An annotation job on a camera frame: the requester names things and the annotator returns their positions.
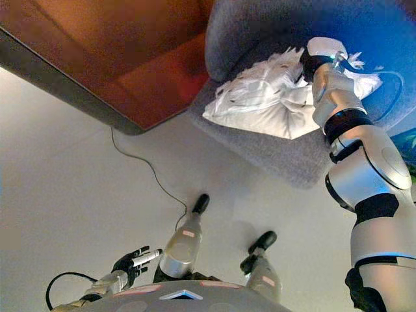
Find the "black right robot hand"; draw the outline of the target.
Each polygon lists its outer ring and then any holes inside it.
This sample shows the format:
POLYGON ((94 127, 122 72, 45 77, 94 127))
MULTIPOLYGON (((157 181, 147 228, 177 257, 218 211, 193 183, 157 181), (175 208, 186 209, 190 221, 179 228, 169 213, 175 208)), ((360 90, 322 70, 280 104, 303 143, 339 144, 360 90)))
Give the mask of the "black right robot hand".
POLYGON ((300 57, 305 81, 312 83, 316 70, 323 64, 332 63, 338 54, 343 57, 348 56, 341 41, 328 37, 310 39, 300 57))

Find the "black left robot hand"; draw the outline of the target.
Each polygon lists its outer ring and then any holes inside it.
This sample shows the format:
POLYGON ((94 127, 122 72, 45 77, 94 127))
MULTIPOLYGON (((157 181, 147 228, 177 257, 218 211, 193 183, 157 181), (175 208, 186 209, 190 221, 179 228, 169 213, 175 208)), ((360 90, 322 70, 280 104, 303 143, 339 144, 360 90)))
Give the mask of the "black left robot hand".
POLYGON ((131 287, 136 278, 148 270, 146 265, 162 254, 161 248, 150 250, 149 246, 143 246, 117 260, 113 265, 112 272, 117 270, 125 272, 127 274, 126 286, 131 287))

